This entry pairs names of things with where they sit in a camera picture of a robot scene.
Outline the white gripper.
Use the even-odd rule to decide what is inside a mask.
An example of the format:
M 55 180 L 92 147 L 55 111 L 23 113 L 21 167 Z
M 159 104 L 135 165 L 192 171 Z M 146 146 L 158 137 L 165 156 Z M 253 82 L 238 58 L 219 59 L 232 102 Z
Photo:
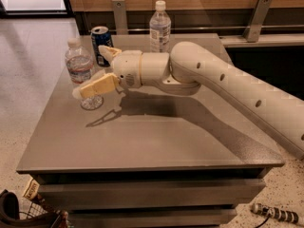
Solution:
M 75 87 L 72 96 L 86 99 L 114 91 L 120 84 L 122 88 L 139 88 L 142 86 L 140 62 L 143 53 L 140 50 L 121 51 L 115 47 L 98 46 L 100 54 L 111 63 L 113 73 L 103 76 L 94 75 L 90 80 Z

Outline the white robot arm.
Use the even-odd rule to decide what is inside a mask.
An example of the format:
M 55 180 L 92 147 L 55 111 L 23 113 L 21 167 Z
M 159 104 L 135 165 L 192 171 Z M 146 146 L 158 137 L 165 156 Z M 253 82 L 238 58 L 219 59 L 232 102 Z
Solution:
M 100 46 L 112 70 L 77 86 L 82 100 L 124 89 L 153 86 L 175 95 L 193 95 L 207 86 L 263 129 L 298 159 L 304 157 L 304 102 L 223 61 L 205 47 L 179 42 L 162 53 Z

